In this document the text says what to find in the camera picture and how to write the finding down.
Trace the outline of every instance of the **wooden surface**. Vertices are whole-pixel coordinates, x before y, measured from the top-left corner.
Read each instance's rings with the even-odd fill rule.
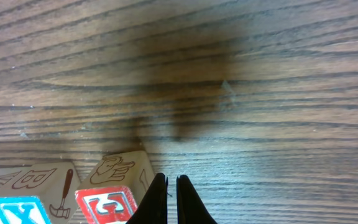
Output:
[[[218,223],[358,223],[358,1],[0,0],[0,167],[138,149],[170,223],[180,174]]]

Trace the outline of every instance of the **hammer drawing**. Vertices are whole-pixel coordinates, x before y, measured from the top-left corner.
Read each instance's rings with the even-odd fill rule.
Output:
[[[57,218],[68,218],[70,215],[70,208],[64,208],[66,196],[68,194],[68,190],[70,189],[71,180],[73,178],[73,169],[69,169],[66,174],[66,181],[63,187],[63,196],[62,202],[60,202],[60,207],[55,208],[52,204],[49,205],[50,214]]]

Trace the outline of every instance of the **blue border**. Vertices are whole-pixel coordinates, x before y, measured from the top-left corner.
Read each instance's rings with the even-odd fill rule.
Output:
[[[0,204],[1,203],[21,203],[21,202],[33,202],[37,205],[38,209],[40,210],[42,218],[45,220],[46,224],[51,224],[47,213],[45,212],[44,206],[40,199],[37,196],[20,196],[20,197],[0,197]],[[9,221],[5,217],[4,212],[0,208],[0,218],[4,224],[9,224]]]

